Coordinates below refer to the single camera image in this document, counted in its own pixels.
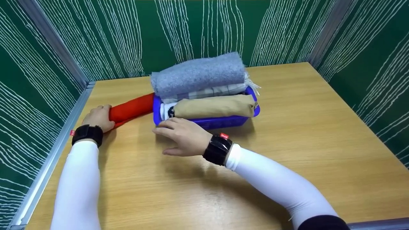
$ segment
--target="black wristband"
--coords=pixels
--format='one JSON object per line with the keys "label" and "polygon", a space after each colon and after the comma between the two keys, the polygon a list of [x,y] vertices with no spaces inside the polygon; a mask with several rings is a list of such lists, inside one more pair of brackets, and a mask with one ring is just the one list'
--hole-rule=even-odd
{"label": "black wristband", "polygon": [[88,124],[82,125],[75,130],[74,136],[72,137],[71,144],[74,145],[75,142],[83,139],[93,139],[97,146],[102,145],[103,131],[99,126],[90,126]]}
{"label": "black wristband", "polygon": [[224,166],[226,156],[229,153],[232,144],[233,142],[230,139],[224,139],[221,136],[213,135],[209,145],[204,151],[203,158],[213,164]]}

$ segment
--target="metal frame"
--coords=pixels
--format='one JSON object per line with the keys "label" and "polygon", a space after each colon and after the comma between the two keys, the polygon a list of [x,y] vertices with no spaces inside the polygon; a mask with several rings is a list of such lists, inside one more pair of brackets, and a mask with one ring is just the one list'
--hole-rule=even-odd
{"label": "metal frame", "polygon": [[324,28],[322,28],[321,34],[319,35],[317,42],[315,43],[315,46],[312,49],[311,54],[308,58],[308,62],[314,68],[317,67],[319,58],[324,52],[324,49],[328,45],[331,37],[334,35],[335,30],[338,28],[339,24],[344,18],[349,8],[349,5],[351,4],[352,1],[353,0],[338,0],[335,3],[324,25]]}
{"label": "metal frame", "polygon": [[408,230],[409,218],[350,223],[351,230]]}
{"label": "metal frame", "polygon": [[68,137],[70,135],[70,131],[73,129],[75,123],[77,122],[82,109],[84,108],[85,103],[87,102],[92,92],[93,87],[94,84],[90,85],[89,88],[86,88],[81,93],[70,115],[65,121],[65,124],[61,129],[61,132],[58,135],[53,147],[51,148],[50,153],[48,154],[44,164],[38,172],[36,179],[30,186],[27,195],[25,196],[23,202],[21,203],[21,206],[17,210],[13,220],[11,221],[7,229],[23,230],[28,224],[28,221],[30,220],[34,212],[34,209],[36,208],[37,203],[44,192],[45,186],[47,185],[48,180],[50,179],[52,172],[54,171],[54,168],[57,165],[58,160],[60,159],[61,153],[63,152],[65,144],[67,143]]}
{"label": "metal frame", "polygon": [[[320,56],[323,54],[325,47],[328,45],[352,1],[353,0],[338,0],[335,3],[328,20],[308,58],[308,62],[313,67],[316,67],[318,64]],[[70,73],[74,76],[76,81],[84,89],[84,91],[81,93],[73,110],[68,116],[67,121],[65,122],[60,134],[57,137],[57,140],[55,141],[49,155],[45,160],[44,165],[41,167],[20,208],[7,228],[8,230],[25,229],[25,226],[28,224],[34,209],[44,192],[48,180],[54,171],[65,144],[67,143],[70,130],[73,129],[75,123],[77,122],[78,117],[80,116],[85,103],[87,102],[89,95],[95,86],[95,81],[89,82],[85,77],[84,72],[68,51],[61,37],[37,1],[18,0],[18,2],[33,20],[34,24],[41,31],[45,39],[54,49]],[[409,218],[351,223],[348,224],[348,226],[352,230],[407,230],[409,229]]]}
{"label": "metal frame", "polygon": [[63,40],[38,2],[36,0],[18,0],[18,2],[26,11],[27,15],[33,20],[38,30],[43,34],[44,38],[67,67],[68,71],[73,75],[81,88],[85,89],[89,82],[87,77],[81,67],[79,67],[77,61],[75,61],[74,57],[68,51]]}

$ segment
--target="black sleeve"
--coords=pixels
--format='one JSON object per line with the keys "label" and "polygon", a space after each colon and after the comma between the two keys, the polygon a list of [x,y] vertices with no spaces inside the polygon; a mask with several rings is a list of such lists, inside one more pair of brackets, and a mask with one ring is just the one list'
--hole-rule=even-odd
{"label": "black sleeve", "polygon": [[323,215],[307,219],[298,230],[349,230],[349,227],[337,216]]}

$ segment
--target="red tag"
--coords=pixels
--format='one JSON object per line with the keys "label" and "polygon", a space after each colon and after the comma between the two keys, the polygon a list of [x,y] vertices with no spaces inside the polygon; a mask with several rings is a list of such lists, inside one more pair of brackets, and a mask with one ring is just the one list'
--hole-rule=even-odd
{"label": "red tag", "polygon": [[224,133],[220,133],[220,136],[221,136],[222,138],[226,139],[226,140],[229,138],[229,135],[224,134]]}

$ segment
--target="plaid cloth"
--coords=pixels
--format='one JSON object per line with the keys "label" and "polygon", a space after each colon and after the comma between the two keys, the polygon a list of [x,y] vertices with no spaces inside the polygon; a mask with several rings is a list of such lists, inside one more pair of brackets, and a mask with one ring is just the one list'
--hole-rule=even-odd
{"label": "plaid cloth", "polygon": [[219,86],[219,87],[212,87],[207,88],[195,92],[187,92],[178,94],[171,98],[161,98],[163,103],[175,103],[182,99],[200,99],[205,97],[218,97],[218,96],[228,96],[228,95],[236,95],[242,93],[246,90],[247,84],[233,84],[227,86]]}

